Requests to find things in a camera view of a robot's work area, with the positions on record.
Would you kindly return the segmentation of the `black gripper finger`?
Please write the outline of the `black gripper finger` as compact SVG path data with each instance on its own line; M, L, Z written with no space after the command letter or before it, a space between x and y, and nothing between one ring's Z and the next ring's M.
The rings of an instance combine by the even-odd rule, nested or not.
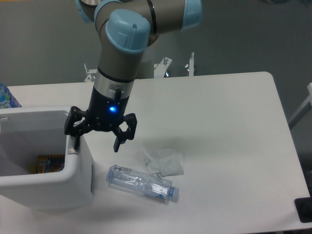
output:
M127 124L127 130L122 131L120 128L120 125L126 122ZM116 119L112 123L112 132L116 136L115 142L114 142L114 152L117 153L120 145L124 144L126 140L133 140L135 137L137 127L137 117L134 113L127 114L125 116L121 116L120 118Z
M78 150L80 137L94 130L94 126L95 122L91 120L87 111L72 106L65 121L64 133L74 138L74 149Z

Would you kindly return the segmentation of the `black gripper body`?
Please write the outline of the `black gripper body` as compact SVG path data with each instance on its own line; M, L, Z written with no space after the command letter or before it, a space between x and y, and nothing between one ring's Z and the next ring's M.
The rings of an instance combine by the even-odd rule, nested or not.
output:
M122 98L120 86L108 91L112 95L111 97L101 94L96 88L92 89L87 112L91 120L95 122L94 131L110 132L112 123L124 116L129 98Z

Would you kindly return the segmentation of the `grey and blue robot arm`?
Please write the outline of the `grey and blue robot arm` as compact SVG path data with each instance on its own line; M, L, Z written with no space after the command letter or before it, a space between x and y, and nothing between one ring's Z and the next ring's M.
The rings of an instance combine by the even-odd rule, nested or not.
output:
M90 131L112 132L114 150L135 136L137 118L125 114L143 53L161 34L199 25L199 0L78 0L85 20L94 23L102 46L89 106L71 107L64 132L79 149Z

